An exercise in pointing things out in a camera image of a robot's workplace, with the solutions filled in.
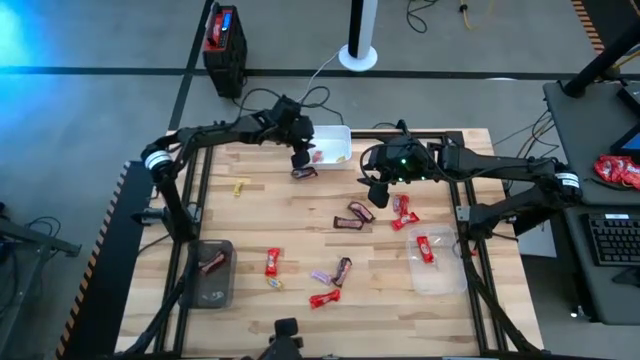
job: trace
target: red candy wrapper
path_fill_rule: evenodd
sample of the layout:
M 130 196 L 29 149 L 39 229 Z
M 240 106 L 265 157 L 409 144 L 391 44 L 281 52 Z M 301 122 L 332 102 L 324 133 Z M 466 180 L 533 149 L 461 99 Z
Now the red candy wrapper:
M 313 295 L 309 298 L 309 303 L 312 309 L 319 308 L 330 301 L 340 300 L 340 289 L 335 289 L 332 292 L 324 295 Z
M 393 198 L 393 212 L 400 216 L 409 213 L 409 197 L 407 195 L 396 195 Z
M 278 268 L 276 267 L 278 264 L 278 255 L 280 255 L 280 249 L 278 248 L 267 251 L 267 268 L 264 271 L 266 276 L 274 277 L 278 275 Z
M 601 155 L 593 169 L 604 181 L 618 183 L 628 164 L 633 164 L 629 156 Z
M 621 181 L 640 190 L 640 166 L 629 162 L 622 172 Z
M 433 262 L 433 252 L 431 252 L 431 245 L 429 245 L 429 239 L 426 236 L 418 236 L 416 242 L 420 247 L 420 253 L 422 254 L 422 260 L 426 264 Z
M 418 216 L 416 215 L 416 213 L 412 212 L 407 215 L 402 215 L 400 219 L 393 220 L 391 222 L 391 227 L 393 228 L 393 230 L 398 231 L 402 229 L 405 225 L 415 223 L 418 221 L 420 221 L 420 219 L 418 219 Z

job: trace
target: red candy bag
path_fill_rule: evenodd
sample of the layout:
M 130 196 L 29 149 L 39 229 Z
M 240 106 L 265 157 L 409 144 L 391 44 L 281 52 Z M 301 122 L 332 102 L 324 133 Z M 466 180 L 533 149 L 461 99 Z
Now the red candy bag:
M 640 190 L 640 166 L 633 162 L 627 163 L 620 175 L 621 181 Z
M 420 247 L 420 253 L 422 253 L 422 260 L 425 264 L 431 264 L 433 262 L 433 252 L 431 252 L 431 245 L 429 245 L 429 239 L 426 236 L 418 236 L 416 242 Z
M 416 213 L 412 212 L 410 214 L 402 215 L 400 219 L 393 220 L 391 222 L 391 227 L 393 228 L 393 230 L 398 231 L 402 229 L 405 225 L 418 222 L 418 221 L 420 221 L 420 219 L 418 219 L 418 216 L 416 215 Z
M 631 163 L 629 156 L 600 155 L 593 169 L 603 180 L 618 183 L 622 180 L 622 173 L 629 163 Z
M 309 303 L 312 309 L 319 308 L 330 301 L 340 300 L 340 289 L 335 289 L 332 292 L 324 295 L 313 295 L 309 298 Z
M 276 267 L 278 263 L 278 255 L 280 255 L 280 249 L 273 248 L 267 251 L 267 268 L 264 271 L 266 276 L 274 277 L 278 275 L 278 268 Z

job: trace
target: power cable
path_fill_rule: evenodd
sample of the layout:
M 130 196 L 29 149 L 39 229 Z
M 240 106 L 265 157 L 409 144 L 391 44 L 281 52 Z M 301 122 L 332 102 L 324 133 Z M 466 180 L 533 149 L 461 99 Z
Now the power cable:
M 407 11 L 406 11 L 407 24 L 409 24 L 409 26 L 413 29 L 413 31 L 417 32 L 418 34 L 425 34 L 429 30 L 429 26 L 427 26 L 427 22 L 424 21 L 424 19 L 422 19 L 420 16 L 416 15 L 415 13 L 420 10 L 432 7 L 433 5 L 437 4 L 438 1 L 440 0 L 424 0 L 424 2 L 426 3 L 425 5 L 419 6 L 415 9 L 411 9 L 411 4 L 413 4 L 416 1 L 418 0 L 409 0 L 407 2 Z M 421 24 L 420 28 L 417 28 L 413 24 L 411 19 L 414 19 L 415 21 L 420 23 Z

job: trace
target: orange striped edge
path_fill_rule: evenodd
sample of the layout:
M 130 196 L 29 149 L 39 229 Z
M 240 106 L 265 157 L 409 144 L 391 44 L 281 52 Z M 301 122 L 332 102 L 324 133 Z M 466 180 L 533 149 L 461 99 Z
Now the orange striped edge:
M 107 235 L 107 232 L 109 231 L 109 222 L 111 222 L 111 217 L 113 215 L 113 211 L 115 210 L 116 204 L 118 203 L 120 190 L 122 188 L 122 185 L 124 185 L 124 179 L 125 179 L 125 176 L 127 175 L 127 171 L 129 170 L 130 165 L 131 164 L 129 162 L 125 163 L 122 171 L 120 172 L 120 175 L 118 176 L 116 189 L 113 192 L 111 201 L 109 201 L 109 206 L 107 207 L 106 215 L 102 220 L 102 226 L 100 227 L 98 238 L 96 239 L 96 242 L 93 245 L 91 255 L 89 256 L 89 262 L 87 263 L 87 268 L 85 269 L 83 278 L 80 281 L 80 286 L 78 286 L 78 295 L 76 295 L 75 299 L 73 300 L 73 304 L 71 304 L 71 311 L 69 312 L 69 318 L 67 322 L 64 324 L 62 335 L 60 335 L 60 341 L 58 342 L 58 346 L 56 347 L 56 353 L 55 353 L 56 359 L 63 358 L 64 351 L 67 345 L 69 344 L 69 338 L 71 336 L 73 326 L 75 325 L 75 319 L 80 313 L 82 301 L 84 300 L 84 294 L 87 291 L 87 288 L 89 287 L 91 277 L 93 276 L 93 271 L 95 269 L 96 263 L 98 262 L 98 256 L 100 255 L 102 243 L 104 242 L 104 238 Z
M 600 40 L 600 35 L 596 31 L 596 28 L 593 26 L 591 22 L 591 18 L 589 14 L 587 14 L 587 10 L 584 8 L 584 4 L 582 4 L 582 0 L 571 0 L 571 4 L 578 15 L 578 19 L 582 23 L 584 30 L 587 32 L 587 36 L 589 37 L 589 41 L 593 46 L 593 49 L 597 54 L 600 54 L 604 51 L 604 44 L 602 44 L 602 40 Z

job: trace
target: wooden table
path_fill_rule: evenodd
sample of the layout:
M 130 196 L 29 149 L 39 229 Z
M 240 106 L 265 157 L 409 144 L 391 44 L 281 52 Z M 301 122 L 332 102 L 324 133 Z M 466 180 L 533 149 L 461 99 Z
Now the wooden table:
M 468 148 L 480 154 L 493 153 L 486 129 L 462 131 Z M 390 206 L 369 206 L 377 220 L 362 231 L 332 228 L 335 215 L 350 216 L 345 209 L 349 201 L 366 201 L 368 188 L 356 182 L 360 176 L 357 159 L 375 142 L 354 140 L 349 170 L 320 173 L 304 181 L 289 176 L 291 149 L 283 146 L 229 144 L 215 148 L 200 238 L 233 242 L 238 254 L 234 299 L 226 310 L 190 311 L 183 356 L 255 357 L 267 346 L 273 322 L 286 317 L 298 319 L 304 356 L 477 354 L 466 292 L 422 296 L 413 291 L 405 250 L 407 230 L 392 231 L 389 222 L 396 216 Z M 196 184 L 201 167 L 198 164 Z M 183 177 L 178 179 L 179 189 Z M 238 198 L 233 196 L 237 180 L 246 182 Z M 479 203 L 504 198 L 498 180 L 475 179 L 474 186 Z M 459 188 L 465 199 L 464 187 Z M 193 200 L 197 191 L 196 185 Z M 414 182 L 390 187 L 390 192 L 410 196 L 410 209 L 421 224 L 456 228 L 446 183 Z M 151 205 L 161 203 L 154 200 Z M 496 232 L 513 236 L 508 225 L 500 225 Z M 141 246 L 165 233 L 162 225 L 148 228 Z M 493 238 L 487 246 L 500 304 L 529 341 L 542 346 L 517 243 Z M 266 251 L 271 247 L 283 251 L 278 271 L 284 291 L 265 282 Z M 131 345 L 158 310 L 170 252 L 171 241 L 167 240 L 138 258 L 118 350 Z M 311 310 L 309 297 L 330 289 L 311 279 L 310 272 L 334 273 L 343 256 L 351 258 L 353 268 L 342 299 Z M 495 348 L 484 306 L 483 314 L 489 344 Z M 170 322 L 167 346 L 172 345 L 176 318 L 174 315 Z

